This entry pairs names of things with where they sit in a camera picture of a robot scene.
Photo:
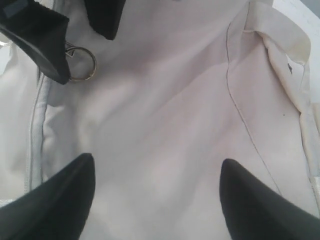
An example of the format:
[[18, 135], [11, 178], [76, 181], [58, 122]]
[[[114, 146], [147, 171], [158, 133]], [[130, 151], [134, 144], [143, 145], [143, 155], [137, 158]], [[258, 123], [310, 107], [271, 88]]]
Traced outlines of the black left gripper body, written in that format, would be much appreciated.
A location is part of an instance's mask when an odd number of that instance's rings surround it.
[[1, 0], [1, 28], [33, 28], [40, 25], [40, 4], [35, 0]]

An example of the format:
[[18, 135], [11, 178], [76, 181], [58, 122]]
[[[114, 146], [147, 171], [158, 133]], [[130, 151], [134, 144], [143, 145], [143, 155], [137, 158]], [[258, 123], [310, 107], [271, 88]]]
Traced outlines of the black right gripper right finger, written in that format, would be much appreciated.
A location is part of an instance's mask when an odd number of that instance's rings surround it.
[[221, 166], [219, 197], [233, 240], [318, 240], [320, 220], [271, 190], [233, 159]]

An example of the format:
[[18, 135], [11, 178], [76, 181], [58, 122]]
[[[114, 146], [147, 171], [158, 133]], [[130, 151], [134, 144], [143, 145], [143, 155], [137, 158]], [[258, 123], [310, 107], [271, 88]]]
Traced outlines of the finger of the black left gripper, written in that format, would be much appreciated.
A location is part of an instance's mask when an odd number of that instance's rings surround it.
[[0, 32], [21, 48], [50, 79], [65, 85], [70, 79], [65, 37], [69, 19], [51, 9], [0, 11]]
[[118, 32], [124, 1], [85, 0], [84, 5], [92, 29], [107, 40], [114, 40]]

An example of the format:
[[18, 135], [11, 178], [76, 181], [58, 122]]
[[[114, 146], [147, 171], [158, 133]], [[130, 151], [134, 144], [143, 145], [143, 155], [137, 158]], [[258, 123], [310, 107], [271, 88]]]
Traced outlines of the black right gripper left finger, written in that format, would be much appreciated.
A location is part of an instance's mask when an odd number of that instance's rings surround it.
[[0, 209], [2, 240], [78, 240], [96, 188], [95, 162], [83, 153], [46, 182]]

